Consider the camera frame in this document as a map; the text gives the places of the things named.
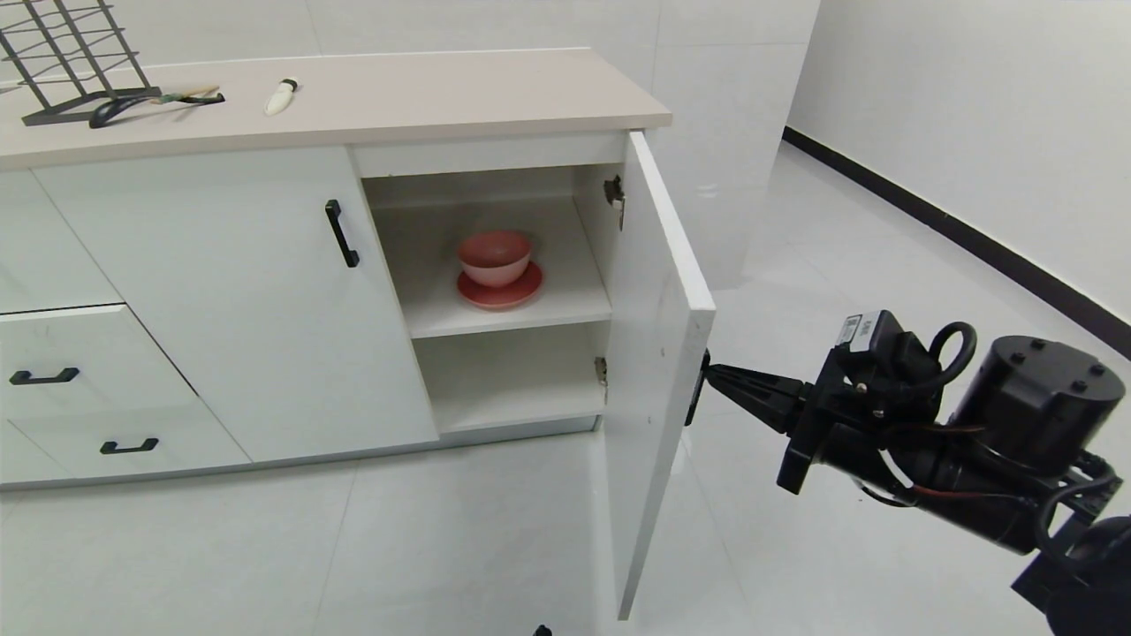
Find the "pink bowl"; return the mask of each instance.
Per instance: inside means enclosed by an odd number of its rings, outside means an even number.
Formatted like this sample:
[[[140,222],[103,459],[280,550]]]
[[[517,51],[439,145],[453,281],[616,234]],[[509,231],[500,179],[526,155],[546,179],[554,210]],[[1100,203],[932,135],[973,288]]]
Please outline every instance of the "pink bowl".
[[[483,232],[459,244],[459,261],[472,281],[487,287],[506,287],[526,272],[530,241],[511,230]]]

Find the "white floor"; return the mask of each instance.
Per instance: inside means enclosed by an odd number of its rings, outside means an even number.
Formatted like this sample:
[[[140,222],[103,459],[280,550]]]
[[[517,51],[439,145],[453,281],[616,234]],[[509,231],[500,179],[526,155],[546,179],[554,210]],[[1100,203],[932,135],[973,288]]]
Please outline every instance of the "white floor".
[[[789,146],[717,362],[812,378],[875,308],[930,340],[1033,334],[1131,363]],[[959,380],[965,385],[969,373]],[[961,388],[950,392],[947,412]],[[1131,411],[1093,449],[1131,472]],[[21,635],[732,636],[1043,634],[1027,560],[829,469],[774,485],[785,439],[707,389],[629,624],[613,614],[595,436],[240,475],[5,493],[0,628]],[[1131,509],[1125,489],[1112,513]]]

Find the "red plate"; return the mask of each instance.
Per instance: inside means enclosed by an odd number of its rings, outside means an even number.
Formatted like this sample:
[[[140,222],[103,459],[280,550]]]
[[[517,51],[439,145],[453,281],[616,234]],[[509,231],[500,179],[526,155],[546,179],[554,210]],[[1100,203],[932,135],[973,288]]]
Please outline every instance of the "red plate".
[[[489,287],[460,274],[456,281],[459,294],[481,309],[511,309],[530,300],[542,286],[542,268],[530,263],[517,281],[506,287]]]

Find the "countertop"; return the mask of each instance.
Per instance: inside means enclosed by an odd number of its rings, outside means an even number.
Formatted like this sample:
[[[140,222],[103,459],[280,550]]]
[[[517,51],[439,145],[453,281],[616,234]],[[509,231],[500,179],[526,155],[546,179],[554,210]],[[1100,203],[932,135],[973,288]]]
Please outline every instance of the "countertop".
[[[138,105],[110,127],[25,127],[31,91],[0,94],[0,171],[200,152],[670,126],[672,113],[589,49],[278,58],[146,69],[166,92],[227,102]],[[300,89],[264,115],[284,77]],[[124,74],[136,81],[132,74]]]

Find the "drawer handle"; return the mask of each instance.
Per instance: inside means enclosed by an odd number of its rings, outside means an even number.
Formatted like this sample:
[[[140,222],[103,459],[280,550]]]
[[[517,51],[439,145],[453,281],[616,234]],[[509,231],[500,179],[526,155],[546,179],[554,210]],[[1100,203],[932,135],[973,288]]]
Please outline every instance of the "drawer handle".
[[[361,257],[357,256],[357,250],[349,249],[346,235],[342,232],[342,223],[338,222],[339,216],[342,216],[342,206],[338,205],[338,199],[326,201],[326,218],[330,220],[330,227],[334,229],[334,238],[338,240],[342,258],[346,259],[346,267],[357,267]]]
[[[102,445],[98,453],[103,455],[121,455],[123,453],[148,453],[157,448],[157,438],[150,437],[149,439],[141,442],[141,446],[136,446],[133,448],[119,448],[116,441],[107,441]]]
[[[12,386],[24,386],[24,385],[61,385],[69,383],[78,377],[78,369],[75,367],[67,367],[59,375],[53,378],[33,378],[31,371],[16,371],[8,378],[8,383]]]

